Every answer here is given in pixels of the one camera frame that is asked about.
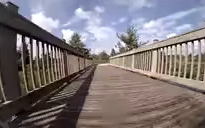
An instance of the wooden bridge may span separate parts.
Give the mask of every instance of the wooden bridge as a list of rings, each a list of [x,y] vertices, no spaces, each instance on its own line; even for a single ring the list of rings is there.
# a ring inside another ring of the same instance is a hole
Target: wooden bridge
[[[0,128],[205,128],[205,27],[94,65],[17,12],[0,3]]]

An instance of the vegetation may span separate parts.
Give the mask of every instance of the vegetation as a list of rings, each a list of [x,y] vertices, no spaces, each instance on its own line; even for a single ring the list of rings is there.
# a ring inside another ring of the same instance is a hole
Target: vegetation
[[[118,48],[118,54],[139,48],[148,43],[139,41],[139,35],[137,33],[138,30],[133,25],[130,25],[125,33],[117,33],[117,37],[125,44],[125,46],[123,46],[120,41],[117,42],[115,47]]]
[[[75,32],[71,39],[69,40],[69,44],[77,49],[78,51],[82,52],[86,56],[90,56],[90,49],[86,48],[86,45],[81,40],[81,35]]]

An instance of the handrail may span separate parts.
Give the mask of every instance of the handrail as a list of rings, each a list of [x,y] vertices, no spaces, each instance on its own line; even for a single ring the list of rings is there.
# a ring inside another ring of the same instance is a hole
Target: handrail
[[[148,50],[152,50],[152,49],[157,49],[157,48],[161,48],[164,46],[170,46],[170,45],[174,45],[174,44],[181,44],[181,43],[185,43],[185,42],[190,42],[190,41],[194,41],[194,40],[199,40],[199,39],[204,39],[205,38],[205,27],[203,28],[199,28],[178,36],[174,36],[159,42],[156,42],[154,44],[150,44],[150,45],[146,45],[137,49],[133,49],[131,51],[122,53],[122,54],[118,54],[116,56],[110,57],[110,59],[114,59],[117,57],[122,57],[122,56],[126,56],[126,55],[132,55],[134,53],[139,53],[139,52],[143,52],[143,51],[148,51]]]
[[[205,27],[110,57],[110,64],[205,92]]]
[[[0,25],[6,26],[10,29],[17,31],[20,34],[33,37],[42,42],[47,42],[51,45],[68,50],[72,54],[84,57],[84,54],[80,53],[73,47],[63,42],[58,37],[52,35],[25,17],[18,13],[9,10],[5,5],[0,3]]]

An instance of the baluster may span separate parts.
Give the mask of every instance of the baluster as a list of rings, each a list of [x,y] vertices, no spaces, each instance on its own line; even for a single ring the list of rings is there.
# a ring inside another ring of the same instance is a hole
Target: baluster
[[[174,45],[174,76],[176,76],[176,67],[177,67],[177,46]]]
[[[44,84],[47,84],[47,80],[46,80],[46,73],[45,73],[45,48],[44,48],[44,43],[42,42],[41,43],[41,46],[42,46],[42,70],[43,70],[43,81],[44,81]]]
[[[166,61],[165,61],[165,75],[167,75],[167,64],[168,64],[168,47],[165,47]]]
[[[164,74],[164,48],[162,48],[161,74]]]
[[[26,93],[28,93],[29,89],[28,89],[28,82],[27,82],[26,58],[27,58],[27,44],[25,41],[25,36],[22,35],[21,60],[22,60],[23,82],[24,82],[25,91]]]
[[[31,80],[33,89],[36,88],[36,81],[35,81],[35,74],[34,74],[34,67],[33,67],[33,39],[30,38],[30,73],[31,73]]]
[[[39,65],[39,41],[36,40],[36,65],[37,65],[37,77],[38,77],[38,87],[42,85],[41,83],[41,73],[40,73],[40,65]]]
[[[179,71],[178,71],[178,77],[181,77],[181,65],[182,65],[182,44],[180,44],[180,53],[179,53],[179,56],[180,56],[180,62],[179,62]]]
[[[185,43],[184,78],[186,78],[187,75],[187,67],[188,67],[188,43]]]
[[[169,64],[169,75],[171,76],[172,71],[172,46],[170,46],[170,64]]]
[[[53,52],[53,46],[50,45],[51,49],[51,76],[52,76],[52,81],[55,81],[55,72],[54,72],[54,52]]]
[[[200,72],[201,72],[201,41],[198,42],[198,68],[197,68],[196,80],[199,80]]]
[[[48,69],[48,81],[49,83],[52,82],[52,78],[51,78],[51,70],[50,70],[50,58],[49,58],[49,55],[50,55],[50,52],[49,52],[49,45],[46,44],[46,49],[47,49],[47,69]]]
[[[157,55],[158,55],[158,62],[157,62],[157,73],[160,73],[160,66],[161,66],[161,57],[160,57],[160,49],[157,49]]]
[[[193,77],[193,69],[194,68],[194,42],[191,42],[191,72],[190,79]]]

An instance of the wooden plank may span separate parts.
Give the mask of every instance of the wooden plank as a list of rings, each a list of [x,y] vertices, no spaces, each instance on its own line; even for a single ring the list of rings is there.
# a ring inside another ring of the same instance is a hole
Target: wooden plank
[[[39,64],[39,41],[36,40],[36,67],[37,67],[37,78],[38,78],[38,84],[37,88],[39,88],[42,85],[41,81],[41,73],[40,73],[40,64]]]
[[[164,48],[162,48],[161,74],[164,74]]]
[[[22,95],[17,68],[16,36],[16,32],[0,26],[0,88],[4,101],[14,100]]]
[[[48,44],[46,44],[46,48],[47,48],[47,71],[48,71],[48,81],[49,81],[49,83],[51,83],[52,82],[52,78],[51,78],[51,67],[50,67],[50,57],[49,57],[49,55],[50,55],[50,52],[49,52],[49,45]]]
[[[201,55],[201,41],[198,41],[198,68],[197,68],[197,75],[196,75],[196,80],[199,80],[199,77],[201,75],[201,60],[202,60],[202,55]]]
[[[194,71],[194,42],[191,42],[191,72],[190,72],[190,79],[193,77]]]
[[[184,78],[186,78],[187,75],[187,67],[188,67],[188,43],[185,43]]]
[[[180,61],[179,61],[179,67],[178,67],[178,77],[181,77],[181,65],[182,65],[182,45],[180,44],[180,53],[179,53],[179,58],[180,58]]]
[[[174,45],[174,76],[176,76],[176,67],[177,67],[177,46]]]
[[[169,63],[169,75],[171,76],[172,74],[172,46],[170,46],[170,63]]]
[[[53,46],[50,45],[50,51],[51,51],[51,76],[52,76],[52,82],[55,81],[55,72],[54,72],[54,52],[53,52]]]
[[[167,64],[168,64],[168,47],[165,47],[165,57],[166,57],[166,61],[165,61],[165,74],[167,75]]]
[[[21,51],[21,60],[22,60],[22,75],[23,75],[23,82],[24,88],[26,93],[28,93],[28,80],[27,80],[27,67],[26,67],[26,58],[27,58],[27,44],[25,41],[25,36],[22,35],[22,51]]]
[[[44,85],[47,84],[47,80],[46,80],[46,68],[45,68],[45,44],[42,42],[41,43],[42,46],[42,70],[43,70],[43,81],[44,81]]]
[[[35,74],[34,74],[34,66],[33,66],[33,39],[30,38],[30,75],[32,81],[33,89],[36,88]]]

